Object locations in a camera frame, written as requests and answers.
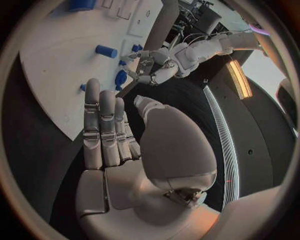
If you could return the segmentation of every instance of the white panel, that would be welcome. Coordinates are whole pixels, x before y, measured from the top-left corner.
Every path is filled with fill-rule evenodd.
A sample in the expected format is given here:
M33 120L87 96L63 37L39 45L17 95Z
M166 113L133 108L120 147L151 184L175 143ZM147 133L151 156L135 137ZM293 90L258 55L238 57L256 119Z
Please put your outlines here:
M152 27L147 26L144 37L127 35L131 18L109 17L109 9L99 8L99 4L108 2L98 1L94 10L72 13L68 12L68 3L63 3L31 32L20 50L22 67L34 96L71 140L83 129L84 92L80 85L97 78L102 89L115 90L121 54L130 53L132 43L143 46ZM161 9L161 3L156 4L160 1L140 2L151 2L157 13ZM118 56L111 59L96 54L97 45L117 49ZM131 69L135 70L137 64L133 62Z
M134 13L128 33L139 37L149 34L162 7L161 0L141 1Z

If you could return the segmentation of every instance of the robotic arm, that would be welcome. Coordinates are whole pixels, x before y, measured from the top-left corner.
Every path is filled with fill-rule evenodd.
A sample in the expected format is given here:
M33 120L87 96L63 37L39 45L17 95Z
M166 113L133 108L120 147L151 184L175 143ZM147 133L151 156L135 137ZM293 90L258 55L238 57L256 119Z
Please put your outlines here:
M160 48L155 51L138 51L123 58L125 62L135 58L152 59L162 67L151 75L138 75L124 66L125 71L135 81L157 86L172 77L183 78L194 71L200 63L211 59L215 55L228 55L234 50L261 49L254 34L251 32L219 34L210 40L186 42L176 45L170 51Z

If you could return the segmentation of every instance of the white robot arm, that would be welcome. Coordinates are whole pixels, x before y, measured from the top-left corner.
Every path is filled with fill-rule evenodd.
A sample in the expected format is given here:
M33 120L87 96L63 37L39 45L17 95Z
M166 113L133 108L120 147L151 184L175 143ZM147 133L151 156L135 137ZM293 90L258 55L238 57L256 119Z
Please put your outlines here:
M219 34L210 40L186 42L176 45L170 51L160 48L155 51L138 51L126 56L126 59L148 58L162 65L162 68L151 75L138 75L125 67L127 74L135 81L149 85L159 85L172 77L183 78L194 71L200 63L211 59L215 55L228 55L234 50L261 49L252 32L234 34Z

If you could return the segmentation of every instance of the blue object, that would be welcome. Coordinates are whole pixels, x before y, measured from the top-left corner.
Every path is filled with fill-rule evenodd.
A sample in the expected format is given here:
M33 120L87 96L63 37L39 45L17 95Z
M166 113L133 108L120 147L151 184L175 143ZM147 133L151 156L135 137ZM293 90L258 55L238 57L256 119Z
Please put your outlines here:
M125 65L126 65L126 62L125 62L125 61L123 61L123 60L120 60L120 61L119 61L119 65L121 65L121 66L125 66Z
M98 45L95 49L95 52L112 59L114 59L118 55L118 50L102 45Z
M120 70L114 80L115 83L115 89L117 91L121 91L122 87L121 85L124 84L127 80L127 73L124 70Z
M81 84L80 89L85 92L86 91L86 84Z
M133 46L132 46L132 49L131 49L133 52L135 52L135 53L137 53L138 51L140 51L140 50L143 50L143 47L139 44L139 45L136 45L136 44L134 44Z
M79 12L79 11L88 11L94 9L96 0L71 0L69 11L70 12Z

